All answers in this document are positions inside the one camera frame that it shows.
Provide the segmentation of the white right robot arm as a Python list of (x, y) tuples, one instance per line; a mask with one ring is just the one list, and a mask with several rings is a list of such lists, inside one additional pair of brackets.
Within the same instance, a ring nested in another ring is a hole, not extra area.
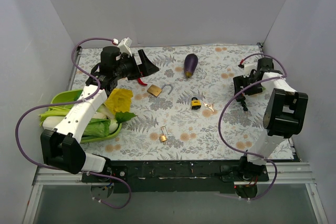
[(263, 132), (257, 142), (244, 154), (237, 167), (242, 180), (256, 179), (266, 172), (266, 159), (284, 140), (298, 135), (303, 127), (308, 95), (292, 88), (283, 72), (274, 68), (271, 58), (260, 58), (257, 63), (241, 62), (244, 74), (233, 78), (236, 101), (247, 112), (246, 96), (270, 93), (263, 117)]

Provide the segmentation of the yellow padlock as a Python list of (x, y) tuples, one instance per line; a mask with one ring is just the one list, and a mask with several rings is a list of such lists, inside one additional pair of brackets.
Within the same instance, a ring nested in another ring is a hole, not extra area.
[(191, 98), (191, 109), (192, 110), (198, 110), (202, 106), (200, 100), (197, 97), (192, 97)]

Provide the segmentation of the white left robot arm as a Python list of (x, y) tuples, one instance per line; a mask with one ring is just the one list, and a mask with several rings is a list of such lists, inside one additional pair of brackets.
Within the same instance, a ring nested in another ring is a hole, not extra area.
[(100, 182), (111, 178), (112, 170), (105, 165), (106, 158), (86, 153), (80, 146), (81, 138), (90, 120), (118, 85), (118, 80), (136, 80), (159, 71), (143, 50), (138, 51), (141, 64), (132, 53), (117, 46), (104, 47), (100, 62), (89, 75), (79, 99), (64, 119), (52, 130), (40, 136), (44, 163), (71, 174), (93, 172)]

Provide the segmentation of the yellow padlock keys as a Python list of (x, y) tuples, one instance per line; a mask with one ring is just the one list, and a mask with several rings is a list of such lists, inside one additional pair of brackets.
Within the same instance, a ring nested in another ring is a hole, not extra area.
[(213, 109), (213, 107), (212, 107), (211, 104), (209, 104), (209, 103), (205, 103), (205, 102), (204, 102), (204, 106), (205, 106), (206, 108), (210, 109), (212, 112), (214, 112), (214, 109)]

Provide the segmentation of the orange padlock black keys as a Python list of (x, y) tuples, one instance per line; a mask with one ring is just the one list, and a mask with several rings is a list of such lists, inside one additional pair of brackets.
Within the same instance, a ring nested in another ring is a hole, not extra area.
[(241, 106), (243, 107), (243, 111), (244, 112), (248, 112), (248, 108), (247, 108), (246, 102), (245, 101), (241, 101), (240, 103), (241, 103)]

